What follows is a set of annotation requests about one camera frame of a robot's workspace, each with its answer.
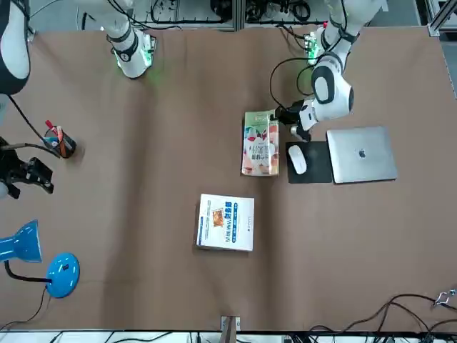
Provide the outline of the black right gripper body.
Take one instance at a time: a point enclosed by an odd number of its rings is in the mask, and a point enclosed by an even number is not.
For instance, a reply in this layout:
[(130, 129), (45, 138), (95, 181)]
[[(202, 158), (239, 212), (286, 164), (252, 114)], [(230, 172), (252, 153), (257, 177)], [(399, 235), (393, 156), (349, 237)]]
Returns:
[(32, 177), (31, 170), (35, 167), (36, 157), (28, 161), (21, 160), (15, 150), (1, 150), (1, 182), (10, 185), (15, 182), (35, 184), (36, 179)]

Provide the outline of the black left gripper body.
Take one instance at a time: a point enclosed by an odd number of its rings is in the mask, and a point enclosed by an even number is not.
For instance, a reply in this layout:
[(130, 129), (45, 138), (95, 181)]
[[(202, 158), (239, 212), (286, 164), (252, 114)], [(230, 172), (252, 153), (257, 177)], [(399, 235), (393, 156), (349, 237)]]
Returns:
[(284, 125), (294, 125), (300, 121), (303, 101), (295, 101), (290, 107), (279, 107), (279, 121)]

